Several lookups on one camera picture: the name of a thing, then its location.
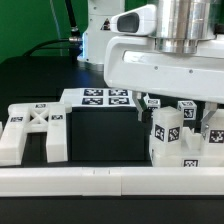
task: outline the white cube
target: white cube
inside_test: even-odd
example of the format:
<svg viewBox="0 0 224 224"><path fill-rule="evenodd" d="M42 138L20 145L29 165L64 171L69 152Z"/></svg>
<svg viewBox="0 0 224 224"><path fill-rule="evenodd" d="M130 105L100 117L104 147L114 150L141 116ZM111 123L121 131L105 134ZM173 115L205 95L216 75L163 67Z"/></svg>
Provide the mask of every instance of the white cube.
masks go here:
<svg viewBox="0 0 224 224"><path fill-rule="evenodd" d="M154 111L155 109L159 109L161 107L160 99L148 99L146 101L147 109L150 111Z"/></svg>
<svg viewBox="0 0 224 224"><path fill-rule="evenodd" d="M164 107L156 110L153 115L152 135L162 143L180 141L183 128L183 113Z"/></svg>
<svg viewBox="0 0 224 224"><path fill-rule="evenodd" d="M197 105L194 101L178 101L177 109L183 111L184 120L195 120Z"/></svg>

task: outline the metal cylinder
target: metal cylinder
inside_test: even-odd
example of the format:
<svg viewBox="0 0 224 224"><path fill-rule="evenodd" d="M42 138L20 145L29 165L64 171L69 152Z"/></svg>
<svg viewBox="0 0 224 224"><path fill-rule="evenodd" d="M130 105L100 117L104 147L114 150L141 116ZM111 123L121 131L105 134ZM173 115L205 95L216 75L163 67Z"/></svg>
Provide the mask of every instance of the metal cylinder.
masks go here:
<svg viewBox="0 0 224 224"><path fill-rule="evenodd" d="M214 39L221 0L158 0L156 49L196 53L198 40Z"/></svg>

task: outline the black cable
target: black cable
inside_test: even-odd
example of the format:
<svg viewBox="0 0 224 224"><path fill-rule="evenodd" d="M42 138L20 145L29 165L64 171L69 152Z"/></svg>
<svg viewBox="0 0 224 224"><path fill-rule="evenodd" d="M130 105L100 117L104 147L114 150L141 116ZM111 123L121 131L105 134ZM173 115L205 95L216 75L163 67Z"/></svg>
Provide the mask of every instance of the black cable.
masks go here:
<svg viewBox="0 0 224 224"><path fill-rule="evenodd" d="M71 25L71 28L72 28L71 34L72 34L72 36L76 36L76 35L80 36L80 32L77 28L77 24L76 24L76 21L75 21L75 15L74 15L71 0L65 0L65 5L66 5L67 12L68 12L70 25Z"/></svg>
<svg viewBox="0 0 224 224"><path fill-rule="evenodd" d="M39 50L63 50L63 49L70 49L70 47L41 47L41 48L37 48L35 51L39 51Z"/></svg>
<svg viewBox="0 0 224 224"><path fill-rule="evenodd" d="M41 47L46 46L46 45L50 45L50 44L55 44L55 43L62 43L62 42L69 42L68 38L64 38L64 39L59 39L59 40L50 40L50 41L46 41L43 42L41 44L36 45L35 47L33 47L32 49L26 51L23 56L28 57L30 56L34 51L41 49Z"/></svg>

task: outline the cube with marker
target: cube with marker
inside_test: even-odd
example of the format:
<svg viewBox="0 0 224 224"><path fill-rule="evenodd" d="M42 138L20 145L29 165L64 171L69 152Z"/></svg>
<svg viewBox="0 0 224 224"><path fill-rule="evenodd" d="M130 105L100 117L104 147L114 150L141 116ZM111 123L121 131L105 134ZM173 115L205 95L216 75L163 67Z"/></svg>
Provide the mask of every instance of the cube with marker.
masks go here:
<svg viewBox="0 0 224 224"><path fill-rule="evenodd" d="M183 129L183 113L164 107L153 113L153 129L150 140L155 155L168 156L180 152Z"/></svg>
<svg viewBox="0 0 224 224"><path fill-rule="evenodd" d="M144 100L145 100L147 109L150 110L151 112L161 107L160 99L150 99L148 94L144 97Z"/></svg>
<svg viewBox="0 0 224 224"><path fill-rule="evenodd" d="M184 120L196 119L197 105L194 101L178 101L177 109L183 111Z"/></svg>

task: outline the white plastic base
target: white plastic base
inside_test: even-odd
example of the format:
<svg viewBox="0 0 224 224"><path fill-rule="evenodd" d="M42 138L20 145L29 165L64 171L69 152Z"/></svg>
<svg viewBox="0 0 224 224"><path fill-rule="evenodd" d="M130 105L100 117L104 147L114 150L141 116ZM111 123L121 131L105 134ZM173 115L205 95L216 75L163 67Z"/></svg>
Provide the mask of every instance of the white plastic base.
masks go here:
<svg viewBox="0 0 224 224"><path fill-rule="evenodd" d="M224 168L0 169L0 197L224 195Z"/></svg>
<svg viewBox="0 0 224 224"><path fill-rule="evenodd" d="M20 165L27 133L34 132L47 132L48 162L67 161L66 112L71 111L71 105L61 103L10 105L9 118L0 140L0 166Z"/></svg>

